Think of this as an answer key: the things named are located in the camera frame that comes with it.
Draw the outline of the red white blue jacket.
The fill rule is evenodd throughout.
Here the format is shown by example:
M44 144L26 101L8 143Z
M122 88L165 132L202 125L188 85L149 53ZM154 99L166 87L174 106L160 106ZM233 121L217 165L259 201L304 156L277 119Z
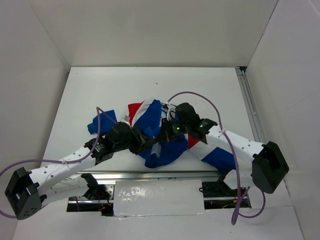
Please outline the red white blue jacket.
M160 100L149 99L129 104L123 114L113 109L108 110L106 114L100 114L100 132L108 132L115 122L127 115L132 127L138 126L148 136L156 137L161 129L161 119L167 117L168 113L163 106ZM215 145L196 140L189 134L179 136L173 142L156 143L139 156L144 159L144 165L147 168L155 169L173 163L187 151L222 174L236 168L231 153Z

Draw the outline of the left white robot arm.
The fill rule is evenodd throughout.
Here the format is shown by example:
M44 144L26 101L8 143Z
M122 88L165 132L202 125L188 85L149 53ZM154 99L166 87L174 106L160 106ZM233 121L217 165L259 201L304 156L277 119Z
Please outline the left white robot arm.
M139 127L118 122L60 160L47 160L46 166L32 170L18 168L4 191L14 212L12 218L27 219L68 191L80 190L86 199L94 199L99 193L94 178L86 174L72 179L72 175L111 159L116 152L129 150L137 155L153 142Z

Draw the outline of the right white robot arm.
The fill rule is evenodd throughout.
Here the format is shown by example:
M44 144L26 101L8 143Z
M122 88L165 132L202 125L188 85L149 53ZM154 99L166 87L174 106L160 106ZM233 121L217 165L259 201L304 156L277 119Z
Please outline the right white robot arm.
M289 172L279 146L246 139L221 128L208 118L200 118L187 102L177 106L165 103L167 117L162 121L169 129L168 141L182 134L188 150L199 160L216 168L222 175L218 190L230 196L238 187L257 187L273 194Z

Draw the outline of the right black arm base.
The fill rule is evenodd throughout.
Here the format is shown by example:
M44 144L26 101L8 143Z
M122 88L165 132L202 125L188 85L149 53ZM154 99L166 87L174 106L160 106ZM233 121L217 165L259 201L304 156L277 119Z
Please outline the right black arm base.
M234 209L237 203L237 190L229 188L224 179L228 171L216 181L202 182L198 190L203 194L204 209Z

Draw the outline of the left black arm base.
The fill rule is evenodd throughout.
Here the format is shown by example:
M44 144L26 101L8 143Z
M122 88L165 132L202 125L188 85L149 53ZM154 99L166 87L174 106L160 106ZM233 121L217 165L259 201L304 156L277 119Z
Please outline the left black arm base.
M83 195L73 196L68 199L66 211L75 212L100 212L102 216L114 215L114 185L99 184L90 173L80 175L85 180L88 189Z

